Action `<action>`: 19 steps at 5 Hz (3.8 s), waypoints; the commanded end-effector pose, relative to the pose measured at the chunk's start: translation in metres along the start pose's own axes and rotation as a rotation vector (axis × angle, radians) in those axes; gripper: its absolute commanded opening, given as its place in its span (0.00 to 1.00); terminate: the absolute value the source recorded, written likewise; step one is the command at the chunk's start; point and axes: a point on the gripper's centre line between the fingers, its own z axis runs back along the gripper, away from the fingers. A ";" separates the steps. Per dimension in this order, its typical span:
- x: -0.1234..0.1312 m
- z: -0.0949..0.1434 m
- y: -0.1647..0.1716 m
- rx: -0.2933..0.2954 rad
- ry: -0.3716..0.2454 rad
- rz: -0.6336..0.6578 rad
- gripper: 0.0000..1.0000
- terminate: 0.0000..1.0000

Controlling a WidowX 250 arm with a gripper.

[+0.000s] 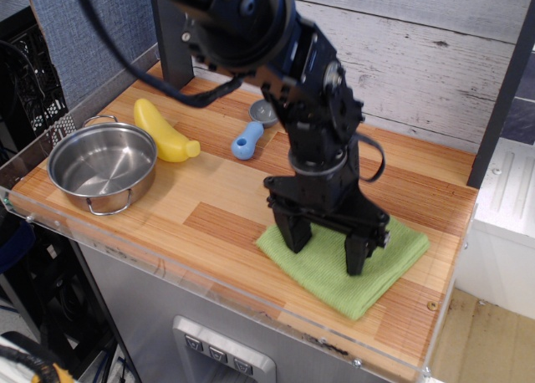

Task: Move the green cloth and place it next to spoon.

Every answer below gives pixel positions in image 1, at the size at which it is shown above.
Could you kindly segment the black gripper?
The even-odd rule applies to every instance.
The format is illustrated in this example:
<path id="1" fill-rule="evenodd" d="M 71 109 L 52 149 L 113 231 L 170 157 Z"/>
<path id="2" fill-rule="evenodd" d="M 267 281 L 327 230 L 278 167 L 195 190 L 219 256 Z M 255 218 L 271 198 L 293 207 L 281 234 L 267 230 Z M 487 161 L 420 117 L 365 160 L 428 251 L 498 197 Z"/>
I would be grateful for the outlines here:
<path id="1" fill-rule="evenodd" d="M 312 237 L 312 222 L 348 235 L 346 271 L 362 274 L 365 261 L 390 239 L 390 216 L 359 188 L 359 150 L 349 148 L 333 170 L 319 174 L 269 176 L 268 203 L 286 246 L 299 253 Z"/>

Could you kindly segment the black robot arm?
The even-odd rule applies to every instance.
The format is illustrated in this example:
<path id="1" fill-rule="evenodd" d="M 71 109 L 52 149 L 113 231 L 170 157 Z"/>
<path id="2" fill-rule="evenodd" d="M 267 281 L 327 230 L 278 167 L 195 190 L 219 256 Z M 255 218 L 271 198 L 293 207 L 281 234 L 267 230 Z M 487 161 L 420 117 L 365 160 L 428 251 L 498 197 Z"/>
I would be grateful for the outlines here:
<path id="1" fill-rule="evenodd" d="M 294 0 L 170 0 L 185 15 L 183 41 L 210 69 L 257 86 L 289 140 L 292 176 L 270 176 L 268 203 L 286 245 L 300 252 L 318 224 L 345 235 L 358 275 L 389 239 L 389 215 L 359 189 L 362 104 L 336 49 Z"/>

